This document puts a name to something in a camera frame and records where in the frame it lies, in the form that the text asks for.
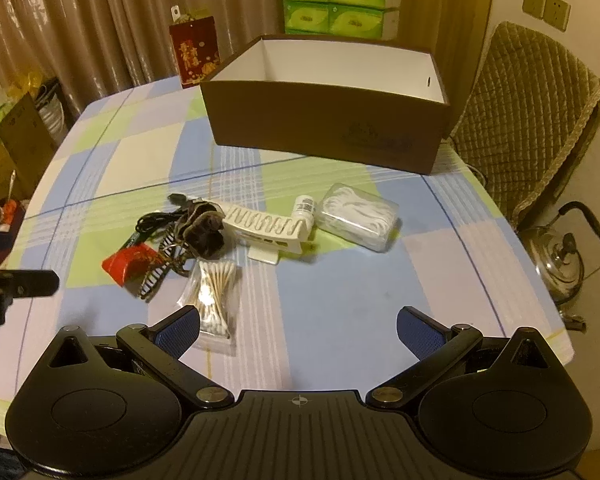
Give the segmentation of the cotton swabs bag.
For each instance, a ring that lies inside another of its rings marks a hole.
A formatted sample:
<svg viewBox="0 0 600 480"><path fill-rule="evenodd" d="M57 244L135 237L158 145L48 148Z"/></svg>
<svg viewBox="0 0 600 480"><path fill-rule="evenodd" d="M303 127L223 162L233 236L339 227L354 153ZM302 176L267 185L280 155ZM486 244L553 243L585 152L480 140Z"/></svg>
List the cotton swabs bag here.
<svg viewBox="0 0 600 480"><path fill-rule="evenodd" d="M198 348L230 354L235 348L239 266L232 260L199 259L176 304L199 315Z"/></svg>

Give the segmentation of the red snack packet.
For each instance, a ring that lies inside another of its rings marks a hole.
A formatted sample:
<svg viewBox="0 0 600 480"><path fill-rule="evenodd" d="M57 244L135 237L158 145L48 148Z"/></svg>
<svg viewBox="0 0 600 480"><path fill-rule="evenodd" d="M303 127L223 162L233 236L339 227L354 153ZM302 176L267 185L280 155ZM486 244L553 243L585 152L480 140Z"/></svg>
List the red snack packet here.
<svg viewBox="0 0 600 480"><path fill-rule="evenodd" d="M163 256L154 248L142 243L119 249L102 262L104 270L112 280L124 287L142 278L150 269L165 263Z"/></svg>

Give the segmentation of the green lip balm tube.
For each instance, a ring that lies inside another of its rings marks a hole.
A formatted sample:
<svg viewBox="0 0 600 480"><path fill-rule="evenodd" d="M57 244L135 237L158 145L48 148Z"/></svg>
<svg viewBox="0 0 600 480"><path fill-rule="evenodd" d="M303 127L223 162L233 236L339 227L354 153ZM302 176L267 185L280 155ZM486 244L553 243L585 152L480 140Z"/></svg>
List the green lip balm tube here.
<svg viewBox="0 0 600 480"><path fill-rule="evenodd" d="M148 235L146 233L134 231L132 235L123 243L120 247L121 250L138 246L147 240Z"/></svg>

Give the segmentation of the brown velvet scrunchie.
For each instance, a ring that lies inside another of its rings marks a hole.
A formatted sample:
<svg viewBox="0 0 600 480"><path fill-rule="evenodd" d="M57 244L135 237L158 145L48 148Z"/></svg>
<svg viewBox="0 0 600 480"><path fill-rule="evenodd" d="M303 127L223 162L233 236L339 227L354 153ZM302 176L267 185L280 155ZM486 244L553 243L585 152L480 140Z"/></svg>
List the brown velvet scrunchie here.
<svg viewBox="0 0 600 480"><path fill-rule="evenodd" d="M193 257L210 259L224 246L223 219L224 214L215 204L205 200L188 202L175 222L175 239Z"/></svg>

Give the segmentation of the clear floss pick box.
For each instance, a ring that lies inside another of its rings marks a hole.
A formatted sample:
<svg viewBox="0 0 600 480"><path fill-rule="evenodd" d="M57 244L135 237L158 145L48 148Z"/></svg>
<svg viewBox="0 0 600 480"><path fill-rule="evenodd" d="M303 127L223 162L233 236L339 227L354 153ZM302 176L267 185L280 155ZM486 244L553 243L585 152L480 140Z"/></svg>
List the clear floss pick box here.
<svg viewBox="0 0 600 480"><path fill-rule="evenodd" d="M318 203L315 224L373 252L385 252L398 222L399 206L379 195L335 183Z"/></svg>

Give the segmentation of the white pill bottle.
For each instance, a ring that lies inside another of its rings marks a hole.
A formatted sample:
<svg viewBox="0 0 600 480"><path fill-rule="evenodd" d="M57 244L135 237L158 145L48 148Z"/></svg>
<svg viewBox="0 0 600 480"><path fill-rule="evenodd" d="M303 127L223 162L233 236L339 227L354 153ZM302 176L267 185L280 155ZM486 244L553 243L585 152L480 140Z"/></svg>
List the white pill bottle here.
<svg viewBox="0 0 600 480"><path fill-rule="evenodd" d="M316 203L312 196L299 195L294 201L291 218L301 220L306 227L306 235L310 235L314 226Z"/></svg>

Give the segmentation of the cardboard boxes pile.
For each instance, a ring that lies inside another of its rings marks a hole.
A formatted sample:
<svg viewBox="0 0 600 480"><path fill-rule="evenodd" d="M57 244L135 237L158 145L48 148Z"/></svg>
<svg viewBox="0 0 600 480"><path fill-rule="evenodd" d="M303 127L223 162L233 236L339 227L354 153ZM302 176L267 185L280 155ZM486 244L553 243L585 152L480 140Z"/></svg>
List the cardboard boxes pile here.
<svg viewBox="0 0 600 480"><path fill-rule="evenodd" d="M29 91L14 100L0 92L0 200L31 198L58 148Z"/></svg>

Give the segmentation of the checkered tablecloth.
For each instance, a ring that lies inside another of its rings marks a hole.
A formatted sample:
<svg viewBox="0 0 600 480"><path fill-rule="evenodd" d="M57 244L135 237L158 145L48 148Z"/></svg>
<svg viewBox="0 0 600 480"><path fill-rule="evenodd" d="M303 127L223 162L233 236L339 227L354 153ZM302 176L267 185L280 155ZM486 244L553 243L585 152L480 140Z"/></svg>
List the checkered tablecloth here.
<svg viewBox="0 0 600 480"><path fill-rule="evenodd" d="M574 351L518 237L448 144L421 176L213 140L173 79L90 104L36 189L8 265L57 273L0 326L0 431L57 331L108 336L221 295L186 364L233 391L367 391L413 362L411 304Z"/></svg>

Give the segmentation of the steel kettle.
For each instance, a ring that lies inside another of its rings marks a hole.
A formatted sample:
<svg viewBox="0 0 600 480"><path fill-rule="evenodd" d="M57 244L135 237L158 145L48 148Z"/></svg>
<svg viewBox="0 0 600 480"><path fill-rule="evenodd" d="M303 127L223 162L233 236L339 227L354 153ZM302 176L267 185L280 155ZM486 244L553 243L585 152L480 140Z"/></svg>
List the steel kettle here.
<svg viewBox="0 0 600 480"><path fill-rule="evenodd" d="M561 206L550 222L542 226L530 226L520 231L518 235L536 274L550 294L566 330L585 334L588 330L585 319L580 315L570 314L569 304L578 296L583 283L600 270L600 266L586 273L574 234L571 232L562 234L554 228L554 224L560 218L574 210L580 211L600 241L600 222L588 206L577 200Z"/></svg>

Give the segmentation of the brown curtain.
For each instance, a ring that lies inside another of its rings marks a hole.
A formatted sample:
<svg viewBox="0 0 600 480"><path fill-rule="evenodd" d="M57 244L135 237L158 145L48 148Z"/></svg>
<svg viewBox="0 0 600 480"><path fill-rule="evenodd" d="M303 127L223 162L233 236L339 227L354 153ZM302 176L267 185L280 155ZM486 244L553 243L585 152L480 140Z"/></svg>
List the brown curtain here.
<svg viewBox="0 0 600 480"><path fill-rule="evenodd" d="M57 77L67 107L176 75L172 6L215 21L221 58L282 29L279 0L0 0L0 84Z"/></svg>

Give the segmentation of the brown cardboard box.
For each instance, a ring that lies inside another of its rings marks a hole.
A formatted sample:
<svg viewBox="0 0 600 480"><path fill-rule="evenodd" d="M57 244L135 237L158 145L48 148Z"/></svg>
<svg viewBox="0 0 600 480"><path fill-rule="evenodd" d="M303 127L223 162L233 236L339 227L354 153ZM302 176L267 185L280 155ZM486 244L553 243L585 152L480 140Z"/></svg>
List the brown cardboard box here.
<svg viewBox="0 0 600 480"><path fill-rule="evenodd" d="M431 53L261 36L200 85L216 144L430 174L451 104Z"/></svg>

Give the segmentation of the quilted chair cushion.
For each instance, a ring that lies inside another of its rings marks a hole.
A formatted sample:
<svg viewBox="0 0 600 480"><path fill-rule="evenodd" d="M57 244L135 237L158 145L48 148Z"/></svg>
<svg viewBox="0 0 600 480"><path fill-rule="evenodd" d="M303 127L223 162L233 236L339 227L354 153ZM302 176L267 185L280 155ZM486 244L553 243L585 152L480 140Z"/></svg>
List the quilted chair cushion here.
<svg viewBox="0 0 600 480"><path fill-rule="evenodd" d="M451 139L513 228L554 200L596 129L600 77L553 38L495 27Z"/></svg>

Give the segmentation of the red gift bag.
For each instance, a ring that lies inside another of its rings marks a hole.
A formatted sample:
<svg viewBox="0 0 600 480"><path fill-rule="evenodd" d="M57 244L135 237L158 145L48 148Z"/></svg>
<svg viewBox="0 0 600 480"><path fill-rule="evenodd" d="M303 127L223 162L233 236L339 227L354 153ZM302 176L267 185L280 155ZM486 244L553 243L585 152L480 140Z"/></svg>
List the red gift bag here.
<svg viewBox="0 0 600 480"><path fill-rule="evenodd" d="M193 87L220 66L215 21L206 8L187 13L172 6L170 11L169 34L181 85Z"/></svg>

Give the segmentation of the green tissue pack stack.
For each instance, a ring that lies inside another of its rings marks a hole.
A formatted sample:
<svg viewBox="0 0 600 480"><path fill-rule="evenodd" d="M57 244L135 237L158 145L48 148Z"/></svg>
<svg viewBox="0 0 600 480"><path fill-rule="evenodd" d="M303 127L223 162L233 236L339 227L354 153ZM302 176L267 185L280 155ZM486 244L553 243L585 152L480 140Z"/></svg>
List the green tissue pack stack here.
<svg viewBox="0 0 600 480"><path fill-rule="evenodd" d="M283 0L284 29L391 41L398 36L401 0Z"/></svg>

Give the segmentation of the double wall socket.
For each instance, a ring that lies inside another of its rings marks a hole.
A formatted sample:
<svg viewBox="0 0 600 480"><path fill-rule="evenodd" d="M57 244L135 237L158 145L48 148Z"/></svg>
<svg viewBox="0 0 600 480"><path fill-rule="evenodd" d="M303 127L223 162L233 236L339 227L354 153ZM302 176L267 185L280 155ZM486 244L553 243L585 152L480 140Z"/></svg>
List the double wall socket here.
<svg viewBox="0 0 600 480"><path fill-rule="evenodd" d="M522 0L522 12L565 32L571 6L564 0Z"/></svg>

